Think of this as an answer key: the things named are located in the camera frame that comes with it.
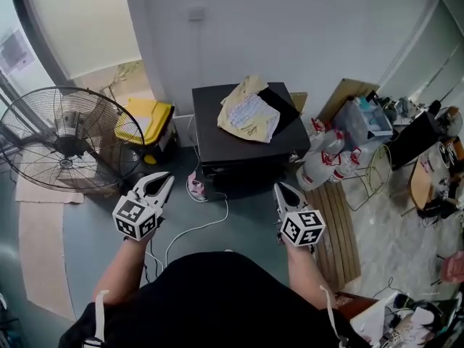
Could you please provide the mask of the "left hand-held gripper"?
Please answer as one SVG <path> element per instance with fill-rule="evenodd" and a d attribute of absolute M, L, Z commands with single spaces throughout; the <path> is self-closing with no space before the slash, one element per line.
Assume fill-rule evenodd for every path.
<path fill-rule="evenodd" d="M 141 241 L 160 226 L 162 207 L 170 196 L 174 175 L 158 172 L 139 179 L 113 209 L 116 229 L 130 239 Z"/>

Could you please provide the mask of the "clear water jug red cap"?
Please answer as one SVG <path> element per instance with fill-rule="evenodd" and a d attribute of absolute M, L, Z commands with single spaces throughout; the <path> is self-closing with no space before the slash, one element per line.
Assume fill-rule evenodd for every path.
<path fill-rule="evenodd" d="M 303 191 L 312 191 L 329 179 L 334 168 L 332 155 L 324 151 L 309 154 L 296 171 L 298 184 Z"/>
<path fill-rule="evenodd" d="M 335 167 L 333 174 L 328 180 L 332 183 L 337 183 L 347 178 L 359 167 L 361 154 L 362 150 L 359 147 L 355 147 L 351 152 L 343 151 L 339 155 L 340 163 Z"/>
<path fill-rule="evenodd" d="M 323 142 L 326 126 L 319 119 L 312 118 L 307 127 L 307 135 L 310 140 L 310 151 L 315 151 Z"/>
<path fill-rule="evenodd" d="M 344 134 L 338 129 L 329 130 L 324 135 L 322 150 L 326 154 L 337 155 L 344 148 Z"/>

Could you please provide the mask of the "slatted wooden floor board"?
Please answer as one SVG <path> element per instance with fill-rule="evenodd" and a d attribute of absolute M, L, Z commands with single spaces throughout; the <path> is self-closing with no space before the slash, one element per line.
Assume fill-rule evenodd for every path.
<path fill-rule="evenodd" d="M 351 210 L 344 189 L 340 183 L 324 183 L 307 191 L 305 196 L 326 223 L 315 245 L 316 263 L 331 289 L 341 291 L 361 275 Z"/>

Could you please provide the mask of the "brown cardboard box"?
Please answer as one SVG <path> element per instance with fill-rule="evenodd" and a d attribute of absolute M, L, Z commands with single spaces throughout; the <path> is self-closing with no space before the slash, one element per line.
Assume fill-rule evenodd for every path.
<path fill-rule="evenodd" d="M 58 159 L 50 184 L 80 193 L 97 192 L 118 184 L 118 178 L 88 152 L 82 156 L 55 153 Z"/>

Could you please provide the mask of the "black square table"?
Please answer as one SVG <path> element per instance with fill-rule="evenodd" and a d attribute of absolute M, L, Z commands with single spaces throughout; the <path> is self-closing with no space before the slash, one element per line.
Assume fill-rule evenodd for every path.
<path fill-rule="evenodd" d="M 286 177 L 290 162 L 303 157 L 310 140 L 299 117 L 269 144 L 247 141 L 218 127 L 220 102 L 235 84 L 192 90 L 200 168 L 209 200 L 229 199 L 271 190 Z"/>

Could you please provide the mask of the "clear plastic storage bin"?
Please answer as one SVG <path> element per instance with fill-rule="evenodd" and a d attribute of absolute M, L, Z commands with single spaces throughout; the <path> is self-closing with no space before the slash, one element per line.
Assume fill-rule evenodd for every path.
<path fill-rule="evenodd" d="M 378 146 L 393 135 L 392 125 L 382 108 L 365 97 L 347 100 L 333 118 L 333 126 L 344 134 L 345 149 L 367 144 Z"/>

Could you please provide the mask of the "red-brown desk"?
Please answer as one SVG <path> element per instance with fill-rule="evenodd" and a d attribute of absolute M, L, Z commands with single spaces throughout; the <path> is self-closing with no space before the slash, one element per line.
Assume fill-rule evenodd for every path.
<path fill-rule="evenodd" d="M 378 301 L 342 291 L 335 293 L 335 299 L 340 313 L 348 320 L 355 318 Z"/>

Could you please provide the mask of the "round wooden table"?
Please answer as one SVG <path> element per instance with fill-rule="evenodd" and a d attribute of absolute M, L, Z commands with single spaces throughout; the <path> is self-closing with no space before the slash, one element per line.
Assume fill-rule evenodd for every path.
<path fill-rule="evenodd" d="M 402 192 L 407 194 L 413 202 L 413 206 L 406 209 L 400 216 L 403 218 L 413 210 L 423 210 L 433 193 L 430 173 L 424 167 L 420 157 L 413 164 L 410 179 Z"/>

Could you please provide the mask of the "brown cardboard floor sheet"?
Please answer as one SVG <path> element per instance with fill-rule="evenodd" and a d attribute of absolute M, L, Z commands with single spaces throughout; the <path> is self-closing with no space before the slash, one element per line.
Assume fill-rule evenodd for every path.
<path fill-rule="evenodd" d="M 26 296 L 55 315 L 75 320 L 65 267 L 63 219 L 67 204 L 84 195 L 52 191 L 19 177 L 19 253 Z"/>

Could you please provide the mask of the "black box cabinet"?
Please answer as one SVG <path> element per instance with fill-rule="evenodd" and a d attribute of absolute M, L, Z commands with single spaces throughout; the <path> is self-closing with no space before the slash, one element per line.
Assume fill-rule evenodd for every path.
<path fill-rule="evenodd" d="M 400 169 L 439 140 L 439 125 L 435 116 L 423 112 L 389 142 L 393 171 Z"/>

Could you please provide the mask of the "white board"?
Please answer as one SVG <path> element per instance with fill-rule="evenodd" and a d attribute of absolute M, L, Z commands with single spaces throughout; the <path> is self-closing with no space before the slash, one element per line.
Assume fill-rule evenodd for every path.
<path fill-rule="evenodd" d="M 354 300 L 356 311 L 351 318 L 350 323 L 353 329 L 363 338 L 368 340 L 372 348 L 380 348 L 380 340 L 384 334 L 384 321 L 386 306 L 394 301 L 398 294 L 394 291 L 384 298 L 372 299 L 367 297 L 358 297 Z"/>

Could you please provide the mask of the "pink stool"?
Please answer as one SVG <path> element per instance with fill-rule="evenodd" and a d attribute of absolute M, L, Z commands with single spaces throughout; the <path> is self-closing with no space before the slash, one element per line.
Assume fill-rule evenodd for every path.
<path fill-rule="evenodd" d="M 464 250 L 443 259 L 440 280 L 446 283 L 464 282 Z"/>

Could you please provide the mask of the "small standing fan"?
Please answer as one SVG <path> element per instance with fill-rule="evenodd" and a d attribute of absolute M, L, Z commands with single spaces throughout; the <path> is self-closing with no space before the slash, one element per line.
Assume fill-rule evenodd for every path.
<path fill-rule="evenodd" d="M 440 109 L 436 121 L 438 122 L 440 134 L 447 138 L 456 137 L 463 126 L 462 115 L 455 106 Z"/>

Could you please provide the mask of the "grey paper notice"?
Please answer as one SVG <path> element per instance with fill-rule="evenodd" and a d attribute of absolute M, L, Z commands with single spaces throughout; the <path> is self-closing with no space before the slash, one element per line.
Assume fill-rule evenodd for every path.
<path fill-rule="evenodd" d="M 0 70 L 4 75 L 21 71 L 35 58 L 20 30 L 7 35 L 0 43 Z"/>

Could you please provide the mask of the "white drawstring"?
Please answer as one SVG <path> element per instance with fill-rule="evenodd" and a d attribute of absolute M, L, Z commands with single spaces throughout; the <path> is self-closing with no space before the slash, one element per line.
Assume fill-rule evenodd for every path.
<path fill-rule="evenodd" d="M 108 290 L 100 291 L 95 298 L 95 321 L 96 321 L 96 331 L 95 331 L 95 340 L 100 344 L 104 343 L 104 297 L 109 293 Z"/>
<path fill-rule="evenodd" d="M 337 331 L 336 322 L 335 322 L 335 318 L 334 318 L 334 312 L 333 312 L 333 308 L 332 308 L 332 304 L 331 304 L 330 294 L 329 294 L 328 290 L 323 285 L 320 285 L 320 290 L 326 296 L 328 319 L 330 321 L 333 332 L 334 332 L 336 338 L 338 339 L 338 343 L 339 343 L 338 348 L 349 348 L 348 345 L 347 345 L 348 342 L 349 342 L 348 339 L 345 336 L 340 335 L 338 333 L 338 331 Z"/>

